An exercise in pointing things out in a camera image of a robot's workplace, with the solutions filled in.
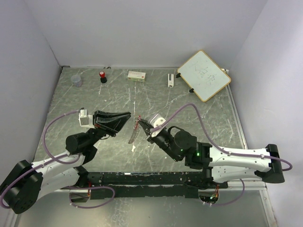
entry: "wire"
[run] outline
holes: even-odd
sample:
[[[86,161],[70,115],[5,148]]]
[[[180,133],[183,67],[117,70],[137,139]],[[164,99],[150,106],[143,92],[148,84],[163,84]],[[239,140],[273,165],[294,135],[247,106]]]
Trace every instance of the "wire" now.
[[[91,189],[109,189],[109,190],[111,190],[111,191],[113,192],[112,197],[111,197],[108,201],[106,201],[106,202],[104,202],[104,203],[102,203],[102,204],[100,204],[100,205],[93,206],[93,207],[77,206],[76,204],[74,204],[74,203],[71,201],[71,194],[70,194],[70,195],[69,195],[70,205],[72,205],[73,207],[76,207],[76,208],[81,208],[81,209],[94,209],[94,208],[102,207],[102,206],[104,206],[104,205],[110,203],[110,202],[115,198],[115,194],[116,194],[116,193],[115,193],[115,190],[114,190],[113,188],[107,187],[107,186],[97,186],[97,187],[88,187],[88,188],[77,188],[77,187],[65,187],[65,188],[66,188],[66,189],[83,189],[83,190],[91,190]]]
[[[230,205],[230,204],[234,203],[235,201],[237,201],[239,198],[241,198],[241,197],[243,196],[243,194],[244,194],[244,192],[245,192],[245,184],[244,184],[244,181],[243,181],[242,179],[239,179],[239,180],[242,182],[243,189],[242,189],[242,191],[241,191],[241,194],[240,194],[237,198],[235,198],[235,199],[232,200],[232,201],[229,201],[229,202],[226,202],[226,203],[219,203],[219,204],[217,204],[217,203],[215,203],[215,204],[210,204],[210,203],[203,202],[203,205],[208,204],[210,207],[213,207],[213,206],[222,207],[222,206]]]
[[[47,153],[47,155],[48,155],[52,160],[54,160],[54,161],[56,161],[56,162],[59,162],[59,163],[61,163],[61,164],[73,164],[73,163],[76,163],[76,162],[79,160],[81,154],[79,154],[78,157],[77,157],[75,160],[71,161],[71,162],[64,162],[64,161],[61,161],[59,158],[53,156],[53,155],[50,153],[50,151],[48,150],[48,148],[47,148],[47,146],[46,146],[46,143],[45,143],[45,136],[46,136],[47,130],[48,130],[48,128],[49,128],[55,121],[59,120],[60,118],[65,117],[65,116],[67,116],[67,115],[75,114],[75,113],[79,113],[79,112],[80,112],[80,110],[74,110],[74,111],[70,111],[70,112],[64,113],[64,114],[60,115],[59,117],[56,117],[55,119],[53,119],[53,120],[52,120],[51,122],[49,122],[48,125],[44,128],[43,133],[42,133],[42,144],[43,144],[43,147],[44,147],[45,152]]]
[[[100,140],[107,140],[108,138],[109,138],[109,135],[107,137],[103,138],[103,139],[100,139]]]
[[[282,169],[283,171],[289,171],[289,170],[291,170],[291,169],[293,168],[293,165],[292,165],[290,162],[288,162],[288,161],[286,161],[286,160],[284,160],[284,159],[278,158],[278,157],[268,156],[268,155],[264,155],[264,156],[263,156],[263,155],[233,153],[233,152],[229,152],[229,151],[223,150],[221,147],[219,147],[219,146],[210,138],[210,136],[209,136],[209,134],[207,133],[206,128],[205,128],[205,126],[204,126],[204,124],[203,124],[201,114],[200,114],[200,112],[199,112],[197,106],[196,106],[195,104],[193,104],[193,103],[187,103],[187,104],[181,106],[181,107],[180,107],[180,108],[179,108],[179,109],[178,109],[178,110],[177,110],[177,111],[176,111],[176,112],[175,112],[175,113],[166,121],[166,122],[164,122],[163,124],[159,125],[158,127],[154,128],[154,129],[151,129],[151,133],[153,133],[154,131],[157,131],[157,130],[159,130],[159,129],[165,127],[165,126],[168,124],[168,122],[170,122],[170,121],[171,121],[171,120],[172,120],[172,119],[173,119],[181,110],[183,110],[185,107],[187,107],[187,106],[189,106],[189,105],[193,106],[193,108],[195,109],[195,111],[196,111],[196,113],[197,113],[197,115],[198,115],[198,119],[199,119],[199,121],[200,121],[200,124],[201,124],[201,126],[202,126],[202,129],[203,129],[203,131],[204,131],[205,136],[206,136],[207,139],[210,141],[210,143],[211,143],[214,147],[216,147],[219,151],[223,152],[224,154],[228,154],[228,155],[234,155],[234,156],[240,156],[240,157],[260,157],[260,158],[270,158],[270,159],[274,159],[274,160],[277,160],[277,161],[280,161],[280,162],[284,162],[284,163],[288,164],[289,167],[288,167],[288,168],[285,168],[285,169]]]
[[[62,158],[62,157],[66,157],[68,156],[67,154],[64,154],[64,155],[60,155],[58,156],[57,158]],[[5,194],[19,181],[21,180],[23,177],[25,177],[26,175],[30,174],[31,172],[39,169],[39,168],[43,168],[45,165],[49,164],[49,163],[52,163],[54,162],[55,160],[51,159],[47,162],[45,162],[44,164],[40,164],[38,166],[35,166],[34,168],[26,171],[25,173],[23,173],[22,175],[20,175],[16,180],[14,180],[6,189],[4,189],[2,195],[0,196],[0,206],[5,208],[5,209],[9,209],[10,207],[9,206],[6,206],[4,203],[3,203],[3,199],[4,199],[4,196]]]

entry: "white wall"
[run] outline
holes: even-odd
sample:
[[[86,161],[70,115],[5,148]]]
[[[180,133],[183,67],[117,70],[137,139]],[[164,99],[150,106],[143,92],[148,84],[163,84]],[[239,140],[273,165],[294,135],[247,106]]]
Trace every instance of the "white wall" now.
[[[230,70],[250,148],[268,143],[294,168],[268,184],[279,226],[303,223],[303,1],[269,0]]]
[[[0,183],[32,161],[60,67],[23,0],[0,7]],[[0,208],[0,226],[7,210]]]
[[[230,68],[267,0],[25,0],[61,65]]]

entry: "small bottle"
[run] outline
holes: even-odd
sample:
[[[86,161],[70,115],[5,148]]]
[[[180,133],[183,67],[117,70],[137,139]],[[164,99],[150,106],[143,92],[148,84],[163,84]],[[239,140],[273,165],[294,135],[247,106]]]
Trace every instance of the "small bottle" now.
[[[101,72],[99,73],[99,76],[101,77],[101,78],[100,78],[101,83],[102,83],[102,84],[105,84],[105,83],[107,82],[107,79],[106,79],[106,77],[105,77],[105,72],[101,71]]]

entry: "handwriting on whiteboard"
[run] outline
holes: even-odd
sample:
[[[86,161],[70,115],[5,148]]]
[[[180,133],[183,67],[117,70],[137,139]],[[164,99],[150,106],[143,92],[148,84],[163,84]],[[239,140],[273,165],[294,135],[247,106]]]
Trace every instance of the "handwriting on whiteboard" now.
[[[204,77],[206,73],[208,73],[208,67],[205,68],[201,68],[199,66],[197,66],[197,64],[199,63],[199,61],[197,61],[196,63],[194,63],[192,66],[195,67],[195,72],[196,74],[198,74],[200,76],[201,79],[204,79],[205,83],[207,85],[211,85],[213,81],[216,80],[215,76],[217,74],[212,74],[212,75],[207,75],[206,78]]]

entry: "whiteboard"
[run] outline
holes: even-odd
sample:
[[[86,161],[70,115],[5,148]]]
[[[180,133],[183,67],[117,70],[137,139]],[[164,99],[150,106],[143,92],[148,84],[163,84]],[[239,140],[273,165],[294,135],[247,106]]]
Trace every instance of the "whiteboard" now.
[[[204,51],[192,56],[178,73],[203,102],[231,82],[231,78]]]

